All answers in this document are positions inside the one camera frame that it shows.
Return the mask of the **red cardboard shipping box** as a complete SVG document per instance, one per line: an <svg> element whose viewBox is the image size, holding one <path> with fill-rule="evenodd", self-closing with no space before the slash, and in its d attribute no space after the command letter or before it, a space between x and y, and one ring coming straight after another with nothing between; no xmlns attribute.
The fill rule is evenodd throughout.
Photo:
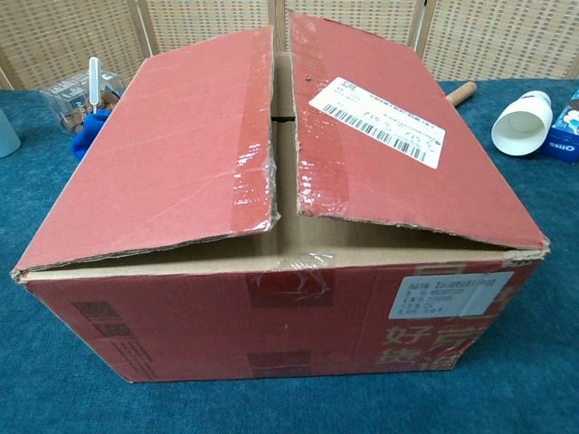
<svg viewBox="0 0 579 434"><path fill-rule="evenodd" d="M146 59L14 266L129 382L450 370L549 251L412 49L289 18Z"/></svg>

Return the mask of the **blue Oreo package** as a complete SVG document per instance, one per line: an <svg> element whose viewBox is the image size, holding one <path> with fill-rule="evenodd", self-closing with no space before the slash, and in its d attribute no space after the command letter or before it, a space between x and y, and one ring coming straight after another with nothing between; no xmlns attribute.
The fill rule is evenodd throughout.
<svg viewBox="0 0 579 434"><path fill-rule="evenodd" d="M539 152L572 165L579 163L579 87L550 127Z"/></svg>

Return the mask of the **blue cloth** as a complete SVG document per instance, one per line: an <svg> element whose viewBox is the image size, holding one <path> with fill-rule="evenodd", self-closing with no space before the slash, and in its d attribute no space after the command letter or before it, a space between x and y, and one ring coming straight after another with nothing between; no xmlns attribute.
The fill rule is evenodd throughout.
<svg viewBox="0 0 579 434"><path fill-rule="evenodd" d="M110 113L110 110L98 109L96 113L89 114L84 119L81 132L72 139L70 146L71 153L77 161L81 161L85 156L95 137L109 118Z"/></svg>

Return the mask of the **clear bag of brown snacks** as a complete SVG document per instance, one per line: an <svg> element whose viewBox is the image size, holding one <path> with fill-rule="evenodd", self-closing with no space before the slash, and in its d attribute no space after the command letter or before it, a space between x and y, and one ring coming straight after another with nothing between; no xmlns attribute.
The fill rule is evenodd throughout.
<svg viewBox="0 0 579 434"><path fill-rule="evenodd" d="M60 127L70 135L83 130L84 119L94 112L90 104L89 73L81 72L41 91L49 110ZM126 86L116 73L105 71L100 78L100 103L97 109L112 110Z"/></svg>

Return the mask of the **teal fabric table cover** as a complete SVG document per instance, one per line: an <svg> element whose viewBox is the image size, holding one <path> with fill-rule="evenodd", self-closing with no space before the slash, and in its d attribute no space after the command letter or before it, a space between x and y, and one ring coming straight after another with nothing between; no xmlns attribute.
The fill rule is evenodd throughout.
<svg viewBox="0 0 579 434"><path fill-rule="evenodd" d="M460 106L551 243L456 368L130 384L10 270L76 166L34 91L0 90L21 148L0 158L0 434L579 434L579 164L500 154L489 131L528 90L560 111L574 80L489 80Z"/></svg>

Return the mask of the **wicker folding screen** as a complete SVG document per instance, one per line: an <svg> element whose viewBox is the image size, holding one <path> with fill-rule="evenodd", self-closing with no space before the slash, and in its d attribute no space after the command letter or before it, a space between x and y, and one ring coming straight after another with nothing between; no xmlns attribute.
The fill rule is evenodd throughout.
<svg viewBox="0 0 579 434"><path fill-rule="evenodd" d="M0 89L36 90L90 57L131 80L146 57L291 13L413 48L439 80L579 79L579 0L0 0Z"/></svg>

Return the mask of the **pale blue handled cup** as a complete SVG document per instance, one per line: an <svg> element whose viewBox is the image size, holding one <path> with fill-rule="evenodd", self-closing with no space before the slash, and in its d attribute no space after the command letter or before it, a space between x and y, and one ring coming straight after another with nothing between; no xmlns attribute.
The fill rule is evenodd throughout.
<svg viewBox="0 0 579 434"><path fill-rule="evenodd" d="M21 140L19 136L17 136L6 114L0 108L0 158L11 155L20 146Z"/></svg>

